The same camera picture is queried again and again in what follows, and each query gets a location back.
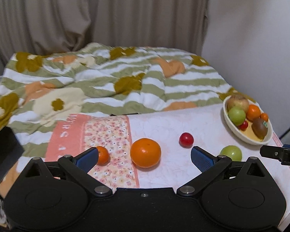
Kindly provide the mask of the cream oval bowl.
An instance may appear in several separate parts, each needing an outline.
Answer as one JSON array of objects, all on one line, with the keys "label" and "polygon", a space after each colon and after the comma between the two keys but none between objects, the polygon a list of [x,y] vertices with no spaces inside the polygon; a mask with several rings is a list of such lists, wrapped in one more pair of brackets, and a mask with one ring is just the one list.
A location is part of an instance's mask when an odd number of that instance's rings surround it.
[{"label": "cream oval bowl", "polygon": [[254,146],[261,146],[261,145],[267,145],[270,143],[270,140],[273,136],[273,127],[271,124],[271,121],[268,120],[267,126],[268,126],[268,132],[264,139],[259,139],[252,130],[252,122],[248,121],[248,127],[245,131],[241,131],[238,127],[236,127],[230,120],[227,114],[227,101],[231,96],[227,96],[223,101],[223,116],[224,120],[226,122],[226,125],[228,128],[233,132],[233,134],[238,137],[240,140],[242,140],[245,143],[248,143],[250,145]]}]

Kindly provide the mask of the pink floral towel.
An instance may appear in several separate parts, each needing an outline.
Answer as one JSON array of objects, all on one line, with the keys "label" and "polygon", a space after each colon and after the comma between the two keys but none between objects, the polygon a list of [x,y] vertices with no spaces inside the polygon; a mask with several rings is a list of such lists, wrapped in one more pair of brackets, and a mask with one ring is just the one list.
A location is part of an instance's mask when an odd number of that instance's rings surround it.
[{"label": "pink floral towel", "polygon": [[[212,105],[112,117],[70,114],[66,120],[57,122],[45,159],[55,161],[66,154],[76,156],[92,146],[102,146],[107,148],[110,161],[93,167],[90,175],[112,190],[177,189],[200,173],[191,161],[190,149],[179,144],[184,132],[193,136],[196,146],[214,156],[228,145],[239,147],[243,160],[260,155],[258,146],[242,142],[230,131],[222,109],[221,105]],[[152,139],[160,145],[162,154],[156,166],[142,169],[132,163],[130,147],[141,138]]]}]

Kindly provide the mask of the small red cherry tomato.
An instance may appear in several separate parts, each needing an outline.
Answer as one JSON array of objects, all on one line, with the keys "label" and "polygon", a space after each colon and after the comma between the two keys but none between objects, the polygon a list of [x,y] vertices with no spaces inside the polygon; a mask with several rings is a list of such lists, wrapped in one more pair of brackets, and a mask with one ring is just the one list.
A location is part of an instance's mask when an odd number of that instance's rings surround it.
[{"label": "small red cherry tomato", "polygon": [[194,143],[194,137],[188,133],[184,132],[179,137],[179,144],[183,148],[190,148],[193,146]]}]

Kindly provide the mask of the beige curtain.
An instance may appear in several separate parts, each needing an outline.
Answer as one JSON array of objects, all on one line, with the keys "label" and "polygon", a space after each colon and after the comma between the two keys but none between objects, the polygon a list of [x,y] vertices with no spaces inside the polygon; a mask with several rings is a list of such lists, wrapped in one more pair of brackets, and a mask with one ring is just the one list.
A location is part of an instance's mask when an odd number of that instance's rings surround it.
[{"label": "beige curtain", "polygon": [[208,0],[0,0],[0,57],[77,51],[88,43],[199,54]]}]

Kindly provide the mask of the green striped floral quilt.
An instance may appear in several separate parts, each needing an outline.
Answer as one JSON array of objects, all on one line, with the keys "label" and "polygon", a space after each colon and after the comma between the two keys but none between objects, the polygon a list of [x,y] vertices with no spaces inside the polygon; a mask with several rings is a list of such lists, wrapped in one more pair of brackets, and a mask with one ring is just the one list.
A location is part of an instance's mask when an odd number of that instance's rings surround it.
[{"label": "green striped floral quilt", "polygon": [[78,52],[17,52],[0,79],[0,130],[13,130],[23,159],[46,158],[58,123],[91,115],[81,147],[111,154],[93,176],[112,189],[135,188],[128,114],[208,106],[236,93],[204,58],[179,49],[91,43]]}]

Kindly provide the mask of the black object at left edge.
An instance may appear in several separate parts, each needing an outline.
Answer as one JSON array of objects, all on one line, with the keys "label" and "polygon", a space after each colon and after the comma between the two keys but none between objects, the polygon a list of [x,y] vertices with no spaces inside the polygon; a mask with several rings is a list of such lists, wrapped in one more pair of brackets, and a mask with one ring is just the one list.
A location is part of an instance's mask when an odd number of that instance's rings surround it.
[{"label": "black object at left edge", "polygon": [[9,127],[0,131],[0,183],[22,156],[24,148]]}]

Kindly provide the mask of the orange in bowl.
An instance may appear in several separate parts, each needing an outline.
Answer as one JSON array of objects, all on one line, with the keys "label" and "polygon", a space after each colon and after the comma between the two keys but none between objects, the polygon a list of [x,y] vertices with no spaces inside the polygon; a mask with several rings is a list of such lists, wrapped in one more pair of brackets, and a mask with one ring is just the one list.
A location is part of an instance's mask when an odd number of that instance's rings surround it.
[{"label": "orange in bowl", "polygon": [[248,111],[246,112],[246,118],[253,122],[256,118],[259,118],[261,115],[260,108],[257,105],[250,104]]}]

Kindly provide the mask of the large orange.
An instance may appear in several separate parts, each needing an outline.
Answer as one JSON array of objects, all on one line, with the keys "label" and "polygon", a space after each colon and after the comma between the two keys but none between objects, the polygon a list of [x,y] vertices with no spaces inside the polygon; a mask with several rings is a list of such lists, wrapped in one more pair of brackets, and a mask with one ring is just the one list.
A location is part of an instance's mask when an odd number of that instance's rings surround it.
[{"label": "large orange", "polygon": [[152,139],[141,138],[131,145],[130,157],[136,166],[151,168],[157,165],[161,159],[161,147]]}]

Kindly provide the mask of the small mandarin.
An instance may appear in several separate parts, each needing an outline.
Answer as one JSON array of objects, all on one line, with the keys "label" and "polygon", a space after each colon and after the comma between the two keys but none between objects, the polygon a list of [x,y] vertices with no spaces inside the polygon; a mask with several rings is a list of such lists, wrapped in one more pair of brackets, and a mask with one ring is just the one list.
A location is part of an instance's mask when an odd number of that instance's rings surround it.
[{"label": "small mandarin", "polygon": [[268,122],[269,120],[268,114],[266,113],[261,113],[260,118],[264,120],[265,122]]},{"label": "small mandarin", "polygon": [[108,150],[105,147],[102,146],[97,146],[96,147],[98,150],[98,162],[97,165],[105,165],[109,162],[110,160],[110,155]]}]

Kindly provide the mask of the smaller green apple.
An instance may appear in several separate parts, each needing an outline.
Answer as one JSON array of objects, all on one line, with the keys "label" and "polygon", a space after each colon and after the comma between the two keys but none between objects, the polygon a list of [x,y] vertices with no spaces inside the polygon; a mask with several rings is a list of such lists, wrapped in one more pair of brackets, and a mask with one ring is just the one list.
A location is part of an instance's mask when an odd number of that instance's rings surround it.
[{"label": "smaller green apple", "polygon": [[239,107],[233,107],[229,110],[228,117],[235,126],[240,126],[246,120],[246,113]]}]

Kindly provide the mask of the brown kiwi with sticker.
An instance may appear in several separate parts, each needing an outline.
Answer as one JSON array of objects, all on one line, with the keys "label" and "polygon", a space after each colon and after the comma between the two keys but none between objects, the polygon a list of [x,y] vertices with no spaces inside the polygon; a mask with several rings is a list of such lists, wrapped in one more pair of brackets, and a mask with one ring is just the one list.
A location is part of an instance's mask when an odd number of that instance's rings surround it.
[{"label": "brown kiwi with sticker", "polygon": [[252,122],[253,133],[259,138],[264,139],[268,133],[268,125],[262,118],[256,118]]}]

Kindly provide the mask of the yellowish red apple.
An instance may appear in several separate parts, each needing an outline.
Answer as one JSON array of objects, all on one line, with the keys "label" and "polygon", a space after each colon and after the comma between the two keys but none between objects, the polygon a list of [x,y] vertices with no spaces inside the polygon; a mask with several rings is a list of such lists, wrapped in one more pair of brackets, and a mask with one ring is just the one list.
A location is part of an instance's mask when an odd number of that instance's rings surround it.
[{"label": "yellowish red apple", "polygon": [[249,101],[240,94],[234,94],[227,100],[226,109],[229,112],[234,107],[240,108],[246,113],[249,109]]}]

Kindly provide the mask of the large green apple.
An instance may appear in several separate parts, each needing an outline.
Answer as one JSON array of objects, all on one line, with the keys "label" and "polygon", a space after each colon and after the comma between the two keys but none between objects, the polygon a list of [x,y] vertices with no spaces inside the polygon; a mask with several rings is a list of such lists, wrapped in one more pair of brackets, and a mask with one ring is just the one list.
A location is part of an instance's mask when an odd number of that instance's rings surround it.
[{"label": "large green apple", "polygon": [[234,145],[229,145],[229,146],[224,147],[219,154],[230,157],[232,161],[242,160],[241,149]]}]

